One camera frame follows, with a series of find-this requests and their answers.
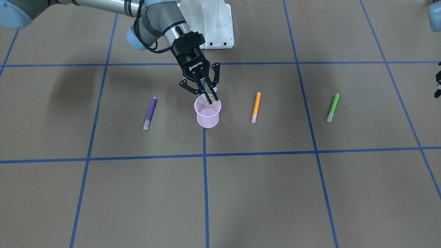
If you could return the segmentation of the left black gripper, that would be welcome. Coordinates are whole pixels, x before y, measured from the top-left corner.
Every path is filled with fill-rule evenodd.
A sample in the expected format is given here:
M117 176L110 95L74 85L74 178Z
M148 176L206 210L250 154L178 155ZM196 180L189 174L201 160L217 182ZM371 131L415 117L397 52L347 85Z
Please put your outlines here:
M439 72L437 72L437 74L436 74L436 82L439 84L441 83L441 70ZM441 96L441 89L437 89L434 92L434 97L439 98L440 96Z

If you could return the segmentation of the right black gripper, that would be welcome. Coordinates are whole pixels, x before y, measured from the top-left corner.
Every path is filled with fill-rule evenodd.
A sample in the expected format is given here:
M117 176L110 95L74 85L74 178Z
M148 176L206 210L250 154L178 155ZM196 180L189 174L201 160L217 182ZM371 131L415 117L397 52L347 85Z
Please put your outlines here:
M203 79L206 86L210 89L215 101L219 101L216 94L216 85L219 83L220 63L216 62L210 65L209 61L203 55L200 45L205 42L201 33L189 32L175 39L172 43L171 52L176 58L181 70L183 71L183 79L179 82L179 86L194 95L205 97L208 104L212 105L208 93L201 82ZM210 78L210 69L214 72L213 78ZM188 85L187 79L196 80L197 89Z

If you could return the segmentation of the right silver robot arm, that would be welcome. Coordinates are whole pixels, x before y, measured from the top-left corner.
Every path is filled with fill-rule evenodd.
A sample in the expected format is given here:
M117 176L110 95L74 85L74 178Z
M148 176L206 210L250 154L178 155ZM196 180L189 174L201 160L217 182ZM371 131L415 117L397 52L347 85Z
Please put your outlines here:
M205 57L202 49L205 36L191 24L180 1L2 0L1 26L21 30L47 10L69 6L132 19L126 39L134 49L154 54L171 53L181 68L182 79L178 85L210 105L219 101L219 63L211 63Z

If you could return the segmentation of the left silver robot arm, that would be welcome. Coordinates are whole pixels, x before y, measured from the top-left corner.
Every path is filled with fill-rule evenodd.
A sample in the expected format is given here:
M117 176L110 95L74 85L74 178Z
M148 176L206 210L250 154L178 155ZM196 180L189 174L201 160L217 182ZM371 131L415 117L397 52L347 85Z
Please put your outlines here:
M441 31L441 1L433 0L433 3L428 7L428 18L433 32ZM439 98L441 95L441 71L435 75L437 82L437 90L434 92L434 97Z

